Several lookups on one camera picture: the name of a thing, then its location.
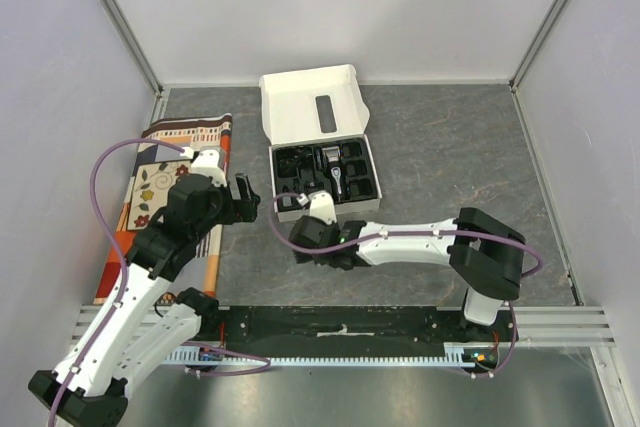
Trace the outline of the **black silver hair clipper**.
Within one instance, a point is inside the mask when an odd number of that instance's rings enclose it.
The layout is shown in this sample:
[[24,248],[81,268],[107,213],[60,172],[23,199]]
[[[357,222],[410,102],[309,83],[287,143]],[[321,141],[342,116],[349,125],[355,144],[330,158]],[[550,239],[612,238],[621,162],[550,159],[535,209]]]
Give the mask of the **black silver hair clipper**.
[[345,198],[341,149],[339,146],[323,147],[322,152],[326,161],[329,175],[334,184],[336,199],[338,202],[341,202]]

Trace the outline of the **white clipper kit box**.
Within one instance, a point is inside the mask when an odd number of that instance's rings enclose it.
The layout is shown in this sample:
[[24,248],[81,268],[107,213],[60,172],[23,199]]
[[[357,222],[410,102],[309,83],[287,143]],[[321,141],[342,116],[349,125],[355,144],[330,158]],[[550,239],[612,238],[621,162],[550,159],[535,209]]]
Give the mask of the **white clipper kit box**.
[[[338,214],[374,211],[382,193],[365,129],[370,111],[363,101],[356,69],[350,64],[266,74],[260,78],[263,130],[270,141],[269,163],[273,195],[324,190],[332,195]],[[322,152],[323,147],[360,142],[360,158],[342,157],[345,198],[338,202]],[[349,179],[346,163],[364,160],[369,175]],[[350,198],[349,183],[368,179],[375,197]]]

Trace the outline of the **black comb guard attachment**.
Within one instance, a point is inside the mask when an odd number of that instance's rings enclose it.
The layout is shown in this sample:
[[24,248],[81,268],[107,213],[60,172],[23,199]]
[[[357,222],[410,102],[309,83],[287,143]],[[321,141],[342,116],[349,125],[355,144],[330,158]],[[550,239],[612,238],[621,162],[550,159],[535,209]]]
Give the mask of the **black comb guard attachment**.
[[294,252],[294,258],[297,264],[306,264],[314,261],[314,258],[312,255],[298,252],[298,251]]

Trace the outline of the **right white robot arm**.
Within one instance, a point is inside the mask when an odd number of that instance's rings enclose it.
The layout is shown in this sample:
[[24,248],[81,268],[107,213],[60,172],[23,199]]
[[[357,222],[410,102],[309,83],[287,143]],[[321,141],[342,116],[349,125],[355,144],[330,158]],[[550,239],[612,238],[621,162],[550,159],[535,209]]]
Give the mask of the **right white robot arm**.
[[416,225],[358,220],[340,225],[305,216],[288,241],[299,263],[341,270],[391,263],[452,268],[467,284],[458,328],[473,341],[493,330],[503,303],[519,298],[526,246],[521,233],[470,207],[453,219]]

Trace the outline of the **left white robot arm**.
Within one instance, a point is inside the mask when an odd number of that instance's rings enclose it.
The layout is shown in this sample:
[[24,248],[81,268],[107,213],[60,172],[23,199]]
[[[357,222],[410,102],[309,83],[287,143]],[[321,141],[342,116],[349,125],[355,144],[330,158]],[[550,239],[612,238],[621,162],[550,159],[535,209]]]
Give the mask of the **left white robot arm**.
[[134,391],[180,344],[208,340],[219,329],[218,303],[188,288],[149,331],[135,335],[149,310],[195,257],[202,238],[218,225],[253,222],[259,196],[248,177],[236,176],[240,192],[188,173],[169,189],[167,202],[140,230],[106,303],[73,350],[51,371],[40,370],[28,389],[73,426],[115,426]]

